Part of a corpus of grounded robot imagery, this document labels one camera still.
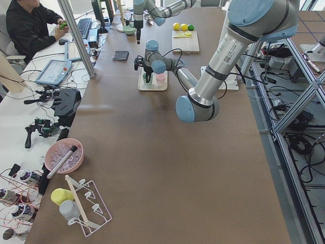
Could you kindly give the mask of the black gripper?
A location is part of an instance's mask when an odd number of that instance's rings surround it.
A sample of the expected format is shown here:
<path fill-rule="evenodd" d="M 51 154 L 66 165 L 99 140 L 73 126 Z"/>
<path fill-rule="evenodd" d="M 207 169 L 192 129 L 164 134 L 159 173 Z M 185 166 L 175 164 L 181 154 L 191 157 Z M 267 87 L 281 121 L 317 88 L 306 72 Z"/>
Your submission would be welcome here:
<path fill-rule="evenodd" d="M 136 31 L 137 44 L 140 44 L 141 29 L 143 28 L 143 19 L 134 20 L 134 28 L 137 29 L 137 31 Z"/>
<path fill-rule="evenodd" d="M 137 57 L 134 60 L 134 70 L 137 71 L 139 67 L 144 69 L 145 81 L 146 83 L 149 83 L 151 81 L 152 68 L 145 64 L 144 57 L 137 55 Z"/>

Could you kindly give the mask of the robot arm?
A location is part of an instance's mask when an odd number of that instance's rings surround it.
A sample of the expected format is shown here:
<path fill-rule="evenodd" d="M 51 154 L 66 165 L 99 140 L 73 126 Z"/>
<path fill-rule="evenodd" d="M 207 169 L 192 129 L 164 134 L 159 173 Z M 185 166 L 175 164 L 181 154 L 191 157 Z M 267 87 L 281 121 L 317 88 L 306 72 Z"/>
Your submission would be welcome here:
<path fill-rule="evenodd" d="M 196 79 L 181 59 L 163 57 L 158 42 L 146 42 L 144 57 L 137 57 L 134 68 L 143 67 L 146 81 L 151 73 L 171 71 L 187 91 L 176 101 L 176 113 L 186 123 L 209 121 L 219 112 L 215 94 L 229 76 L 246 48 L 257 41 L 292 37 L 298 29 L 299 1 L 231 1 L 226 34 L 200 79 Z"/>
<path fill-rule="evenodd" d="M 134 0 L 133 9 L 134 9 L 134 28 L 137 29 L 136 37 L 137 44 L 140 44 L 141 40 L 141 29 L 144 26 L 144 12 L 149 13 L 154 22 L 161 26 L 165 23 L 166 18 L 170 18 L 185 9 L 189 9 L 194 6 L 196 1 L 183 0 L 176 1 L 166 7 L 158 8 L 155 4 L 155 1 L 145 1 L 145 0 Z"/>

